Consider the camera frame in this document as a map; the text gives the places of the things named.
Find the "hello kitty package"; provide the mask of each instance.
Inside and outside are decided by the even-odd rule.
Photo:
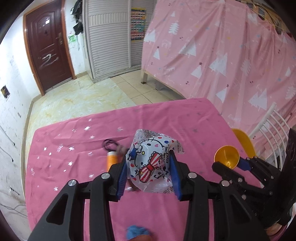
[[[126,154],[128,178],[144,192],[172,193],[170,150],[184,152],[182,145],[172,137],[137,130]]]

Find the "colorful poster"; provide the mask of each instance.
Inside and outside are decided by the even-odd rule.
[[[143,40],[145,35],[146,9],[131,9],[131,41]]]

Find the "table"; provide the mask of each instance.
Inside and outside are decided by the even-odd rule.
[[[106,170],[102,141],[112,138],[130,147],[137,129],[149,129],[177,139],[184,147],[178,161],[206,180],[219,182],[212,171],[214,154],[223,145],[235,146],[245,158],[239,141],[221,114],[205,99],[146,104],[70,119],[36,130],[28,157],[26,204],[33,229],[48,205],[70,179],[93,180]],[[259,181],[238,168],[245,180]],[[158,241],[180,241],[186,225],[188,202],[174,194],[125,192],[118,203],[110,202],[116,240],[125,240],[126,228],[148,228]],[[89,240],[89,200],[85,204],[84,239]],[[210,237],[214,240],[210,206]]]

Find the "door frame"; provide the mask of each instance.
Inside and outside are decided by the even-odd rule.
[[[26,12],[24,14],[23,20],[22,20],[23,21],[23,34],[24,34],[24,40],[25,40],[25,48],[26,48],[29,64],[30,64],[30,67],[31,67],[31,70],[33,73],[33,77],[36,81],[36,84],[37,84],[38,89],[39,89],[42,96],[45,95],[45,90],[42,87],[41,81],[40,81],[39,76],[37,74],[37,70],[33,64],[33,58],[32,58],[30,48],[29,48],[29,43],[28,43],[28,29],[27,29],[26,17],[28,14],[35,11],[36,9],[38,9],[50,2],[53,2],[53,1],[56,1],[56,0],[49,0],[48,2],[42,3],[38,6],[36,6],[35,8],[29,10],[28,12]],[[66,31],[66,20],[65,20],[65,0],[61,0],[61,1],[62,1],[62,5],[61,5],[62,36],[63,36],[63,41],[65,43],[66,55],[67,55],[68,64],[70,66],[72,79],[75,80],[76,75],[74,73],[74,68],[73,68],[73,64],[72,64],[72,60],[71,60],[71,56],[70,56],[70,52],[69,52],[69,45],[68,45],[67,34],[66,34],[67,31]]]

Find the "metal bolt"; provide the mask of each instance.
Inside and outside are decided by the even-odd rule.
[[[101,175],[101,178],[103,178],[103,179],[108,179],[109,177],[110,177],[110,174],[107,172],[105,172]]]
[[[190,173],[188,173],[188,177],[189,178],[196,178],[197,174],[195,172],[190,172]]]
[[[224,187],[228,187],[228,186],[230,185],[229,182],[226,181],[226,180],[223,180],[223,181],[221,182],[221,184],[222,184],[222,186],[224,186]]]
[[[75,180],[70,180],[70,181],[68,182],[68,185],[69,185],[70,187],[75,186],[75,185],[76,185],[76,181],[75,181]]]

